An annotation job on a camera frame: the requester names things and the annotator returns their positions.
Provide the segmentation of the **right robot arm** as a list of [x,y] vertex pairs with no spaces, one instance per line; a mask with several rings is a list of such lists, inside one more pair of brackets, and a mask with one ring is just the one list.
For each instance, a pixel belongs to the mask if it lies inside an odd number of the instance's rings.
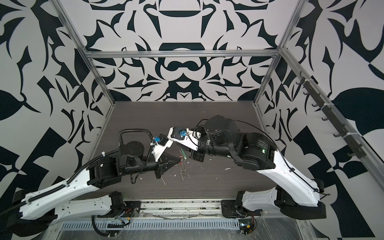
[[278,210],[296,220],[327,217],[326,206],[321,202],[323,181],[309,179],[297,170],[265,134],[242,133],[236,121],[214,116],[204,125],[197,124],[186,138],[193,144],[192,159],[202,162],[206,155],[228,157],[237,166],[264,175],[276,184],[267,191],[239,191],[234,202],[238,215]]

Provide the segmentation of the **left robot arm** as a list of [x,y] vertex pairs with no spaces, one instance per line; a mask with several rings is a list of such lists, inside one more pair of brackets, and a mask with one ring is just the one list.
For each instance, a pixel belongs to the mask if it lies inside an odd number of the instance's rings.
[[81,166],[70,178],[46,189],[24,194],[17,192],[14,205],[3,212],[7,225],[2,235],[27,237],[45,231],[49,226],[72,218],[114,218],[124,215],[126,204],[122,193],[114,191],[103,197],[77,200],[77,197],[120,183],[129,176],[134,184],[140,174],[154,172],[160,179],[181,159],[165,152],[165,147],[152,143],[144,156],[142,143],[133,141],[98,156]]

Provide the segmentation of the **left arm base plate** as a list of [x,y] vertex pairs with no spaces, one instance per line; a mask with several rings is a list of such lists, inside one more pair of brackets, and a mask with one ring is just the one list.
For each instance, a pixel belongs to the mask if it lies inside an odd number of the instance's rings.
[[138,217],[141,212],[141,201],[124,201],[125,206],[119,217],[123,219]]

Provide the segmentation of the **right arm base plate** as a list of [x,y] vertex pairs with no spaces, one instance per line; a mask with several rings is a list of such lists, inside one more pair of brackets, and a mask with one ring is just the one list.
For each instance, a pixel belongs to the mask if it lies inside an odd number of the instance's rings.
[[241,200],[221,200],[222,215],[225,218],[246,218],[249,211],[243,207]]

